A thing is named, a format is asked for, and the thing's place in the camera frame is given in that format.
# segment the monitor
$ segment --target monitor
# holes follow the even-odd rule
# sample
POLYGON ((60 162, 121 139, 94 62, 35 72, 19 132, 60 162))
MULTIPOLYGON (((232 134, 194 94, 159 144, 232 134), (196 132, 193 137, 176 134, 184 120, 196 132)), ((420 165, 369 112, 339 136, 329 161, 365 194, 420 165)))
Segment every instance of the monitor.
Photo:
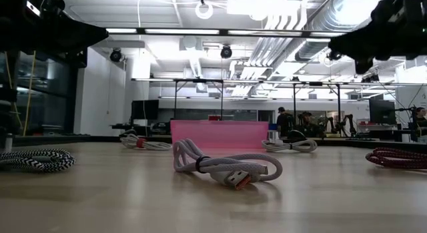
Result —
POLYGON ((135 100, 132 102, 133 120, 156 120, 158 112, 159 100, 135 100))
POLYGON ((370 121, 377 124, 396 124, 394 102, 380 99, 369 99, 370 121))

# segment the window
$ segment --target window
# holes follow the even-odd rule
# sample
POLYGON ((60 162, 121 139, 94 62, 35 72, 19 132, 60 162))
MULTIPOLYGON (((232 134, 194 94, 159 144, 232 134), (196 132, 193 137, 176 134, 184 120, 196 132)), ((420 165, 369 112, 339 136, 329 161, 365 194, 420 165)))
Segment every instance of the window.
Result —
MULTIPOLYGON (((18 85, 29 87, 33 69, 33 56, 21 53, 18 69, 18 85)), ((56 95, 68 96, 73 91, 70 87, 69 66, 52 59, 35 61, 32 89, 56 95)))
MULTIPOLYGON (((19 119, 25 123, 29 90, 18 87, 17 109, 19 119)), ((40 127, 57 128, 62 132, 65 127, 67 100, 47 93, 31 91, 27 132, 32 132, 40 127)))
MULTIPOLYGON (((177 120, 208 120, 210 115, 221 116, 220 109, 176 109, 177 120)), ((256 110, 225 109, 223 120, 257 121, 256 110)), ((159 109, 157 122, 168 122, 173 118, 173 109, 159 109)))
MULTIPOLYGON (((47 133, 72 133, 74 124, 75 88, 77 69, 63 61, 37 53, 33 69, 33 56, 23 52, 17 69, 11 67, 11 77, 17 80, 17 111, 23 126, 27 113, 31 74, 31 99, 26 136, 47 133)), ((0 84, 8 82, 5 54, 0 53, 0 84)))

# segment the yellow cable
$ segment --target yellow cable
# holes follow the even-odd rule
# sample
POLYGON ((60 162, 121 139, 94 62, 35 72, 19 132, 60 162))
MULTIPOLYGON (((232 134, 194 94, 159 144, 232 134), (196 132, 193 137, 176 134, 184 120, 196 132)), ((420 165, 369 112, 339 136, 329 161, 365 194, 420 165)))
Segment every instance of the yellow cable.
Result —
POLYGON ((36 51, 34 51, 33 67, 31 68, 31 75, 29 78, 27 113, 25 114, 25 126, 24 126, 24 134, 23 134, 24 136, 27 133, 27 126, 28 126, 29 104, 31 102, 31 86, 33 86, 33 75, 34 75, 34 69, 35 69, 35 54, 36 54, 36 51))
MULTIPOLYGON (((11 72, 10 72, 10 69, 9 69, 9 59, 7 58, 7 51, 5 53, 6 53, 6 70, 7 70, 7 76, 9 77, 9 86, 10 86, 11 89, 13 89, 13 87, 12 87, 11 72)), ((19 112, 18 112, 18 107, 16 106, 16 102, 13 102, 13 106, 15 107, 16 118, 18 119, 19 125, 22 128, 22 122, 21 122, 21 119, 19 119, 19 112)))

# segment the white braided usb cable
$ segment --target white braided usb cable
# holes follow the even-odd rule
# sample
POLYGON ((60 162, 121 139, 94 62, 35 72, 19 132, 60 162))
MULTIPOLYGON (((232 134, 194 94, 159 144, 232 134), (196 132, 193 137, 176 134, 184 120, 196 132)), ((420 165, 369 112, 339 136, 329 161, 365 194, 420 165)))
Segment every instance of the white braided usb cable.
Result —
POLYGON ((281 163, 265 154, 242 154, 224 158, 209 158, 189 139, 180 140, 173 145, 173 168, 177 172, 196 172, 196 162, 189 163, 187 156, 193 160, 200 160, 199 172, 210 173, 218 181, 216 175, 222 172, 245 172, 250 176, 250 182, 268 181, 277 179, 283 172, 281 163), (263 160, 276 167, 274 174, 268 174, 267 166, 242 160, 263 160))
POLYGON ((120 138, 121 143, 127 148, 144 148, 146 150, 167 151, 172 149, 172 146, 163 142, 149 142, 134 134, 128 134, 126 137, 120 138))
POLYGON ((275 143, 270 143, 268 140, 263 140, 262 147, 266 149, 267 152, 296 150, 299 152, 308 153, 314 151, 318 147, 318 144, 314 140, 303 140, 295 143, 283 143, 282 140, 276 140, 275 143))

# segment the table surface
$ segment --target table surface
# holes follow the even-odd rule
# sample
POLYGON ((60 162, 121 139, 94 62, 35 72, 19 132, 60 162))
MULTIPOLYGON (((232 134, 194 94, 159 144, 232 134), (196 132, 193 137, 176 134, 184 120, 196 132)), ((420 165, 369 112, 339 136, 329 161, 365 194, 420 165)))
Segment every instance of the table surface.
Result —
MULTIPOLYGON (((427 175, 377 167, 365 160, 365 149, 270 154, 283 164, 282 176, 234 191, 208 174, 175 173, 171 152, 116 143, 45 148, 70 150, 77 163, 58 174, 0 172, 2 232, 415 233, 427 228, 427 175)), ((205 152, 221 157, 261 151, 205 152)))

